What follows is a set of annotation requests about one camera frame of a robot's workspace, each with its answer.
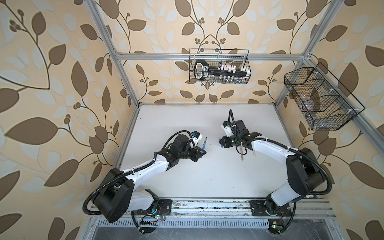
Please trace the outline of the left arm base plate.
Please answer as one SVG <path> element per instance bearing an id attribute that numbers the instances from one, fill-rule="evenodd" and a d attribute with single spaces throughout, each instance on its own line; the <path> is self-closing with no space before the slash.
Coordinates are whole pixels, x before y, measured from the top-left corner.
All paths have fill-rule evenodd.
<path id="1" fill-rule="evenodd" d="M 150 215 L 150 216 L 168 216 L 172 211 L 171 199 L 155 200 L 147 210 L 137 210 L 137 215 Z"/>

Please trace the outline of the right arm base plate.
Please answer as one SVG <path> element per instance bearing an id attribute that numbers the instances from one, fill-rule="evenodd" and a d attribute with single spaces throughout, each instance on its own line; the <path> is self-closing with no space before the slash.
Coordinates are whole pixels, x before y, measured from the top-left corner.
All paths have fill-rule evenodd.
<path id="1" fill-rule="evenodd" d="M 254 217 L 291 217 L 291 207 L 289 204 L 283 206 L 276 205 L 272 200 L 249 201 L 252 216 Z"/>

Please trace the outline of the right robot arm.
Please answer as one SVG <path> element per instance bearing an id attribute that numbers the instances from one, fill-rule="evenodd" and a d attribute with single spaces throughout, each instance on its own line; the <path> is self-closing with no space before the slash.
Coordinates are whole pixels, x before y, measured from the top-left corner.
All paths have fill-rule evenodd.
<path id="1" fill-rule="evenodd" d="M 223 122 L 222 129 L 226 133 L 220 139 L 223 148 L 234 147 L 242 157 L 248 151 L 260 152 L 286 168 L 286 182 L 265 198 L 262 209 L 266 214 L 276 216 L 283 207 L 295 204 L 308 195 L 322 196 L 331 192 L 331 177 L 311 150 L 291 148 L 258 132 L 249 132 L 242 120 L 235 120 L 232 110 L 229 110 L 228 120 Z"/>

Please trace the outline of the aluminium cage frame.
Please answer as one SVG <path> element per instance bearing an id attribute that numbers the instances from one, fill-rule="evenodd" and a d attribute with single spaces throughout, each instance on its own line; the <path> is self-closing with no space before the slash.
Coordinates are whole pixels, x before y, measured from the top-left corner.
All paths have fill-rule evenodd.
<path id="1" fill-rule="evenodd" d="M 312 149 L 330 174 L 328 196 L 347 237 L 384 237 L 384 3 L 383 1 L 95 1 L 138 103 L 219 107 L 276 104 L 296 146 Z M 250 60 L 247 85 L 190 80 L 191 48 L 269 55 Z M 316 131 L 283 84 L 299 63 L 318 64 L 357 107 L 337 131 Z"/>

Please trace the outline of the blue fountain pen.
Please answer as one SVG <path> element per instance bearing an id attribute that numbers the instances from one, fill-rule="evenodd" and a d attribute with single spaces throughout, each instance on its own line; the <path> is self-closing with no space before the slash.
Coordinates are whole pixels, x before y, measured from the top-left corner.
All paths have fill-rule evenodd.
<path id="1" fill-rule="evenodd" d="M 203 148 L 202 148 L 203 150 L 205 150 L 205 147 L 206 147 L 206 142 L 207 142 L 207 138 L 208 138 L 208 137 L 206 137 L 206 138 L 205 138 L 205 140 L 204 140 L 204 143 L 203 143 Z"/>

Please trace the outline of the black tool in basket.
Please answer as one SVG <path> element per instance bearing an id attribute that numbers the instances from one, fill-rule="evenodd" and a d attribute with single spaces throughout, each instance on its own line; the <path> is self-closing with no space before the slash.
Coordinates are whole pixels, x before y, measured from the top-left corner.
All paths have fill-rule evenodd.
<path id="1" fill-rule="evenodd" d="M 196 80 L 212 79 L 213 77 L 233 77 L 246 79 L 251 76 L 251 70 L 248 66 L 236 66 L 227 64 L 209 64 L 204 60 L 197 60 L 192 67 L 192 73 Z"/>

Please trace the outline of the beige fountain pen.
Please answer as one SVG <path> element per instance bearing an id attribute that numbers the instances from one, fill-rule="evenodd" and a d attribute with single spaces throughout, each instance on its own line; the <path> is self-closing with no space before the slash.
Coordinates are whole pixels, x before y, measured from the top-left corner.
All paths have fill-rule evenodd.
<path id="1" fill-rule="evenodd" d="M 243 151 L 243 145 L 240 146 L 240 153 L 241 153 L 241 160 L 244 161 L 244 151 Z"/>

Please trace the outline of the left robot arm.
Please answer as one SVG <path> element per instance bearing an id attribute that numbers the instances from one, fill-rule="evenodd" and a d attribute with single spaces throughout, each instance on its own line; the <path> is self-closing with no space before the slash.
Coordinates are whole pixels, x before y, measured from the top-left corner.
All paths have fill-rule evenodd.
<path id="1" fill-rule="evenodd" d="M 100 186 L 84 201 L 86 215 L 104 216 L 114 223 L 126 212 L 156 212 L 159 198 L 150 189 L 141 192 L 137 188 L 151 178 L 175 167 L 180 160 L 197 162 L 207 152 L 198 147 L 203 136 L 197 132 L 181 130 L 173 134 L 162 149 L 154 152 L 151 160 L 127 170 L 111 169 Z"/>

